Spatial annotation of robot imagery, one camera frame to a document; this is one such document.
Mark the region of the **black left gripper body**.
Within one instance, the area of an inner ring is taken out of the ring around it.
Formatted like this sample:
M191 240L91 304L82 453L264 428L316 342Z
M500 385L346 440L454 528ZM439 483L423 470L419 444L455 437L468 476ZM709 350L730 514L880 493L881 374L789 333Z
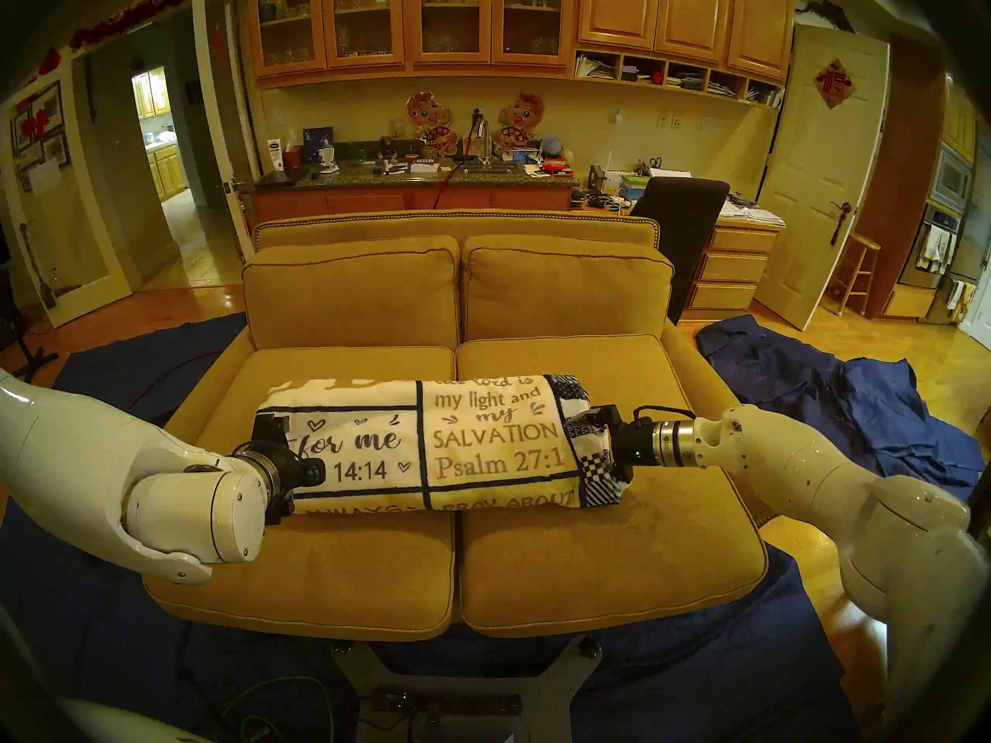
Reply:
M304 476L302 458L287 440L287 418L257 414L251 437L235 448L235 457L246 460L262 474L267 503L265 525L279 525L294 510L294 490Z

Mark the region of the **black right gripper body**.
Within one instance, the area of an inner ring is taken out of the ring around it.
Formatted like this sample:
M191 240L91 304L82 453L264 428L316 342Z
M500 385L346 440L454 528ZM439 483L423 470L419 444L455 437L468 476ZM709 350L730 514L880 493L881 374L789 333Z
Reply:
M593 421L604 426L609 439L612 475L622 483L631 483L637 467L658 467L657 423L642 415L651 405L634 408L633 418L624 421L615 405L593 408Z

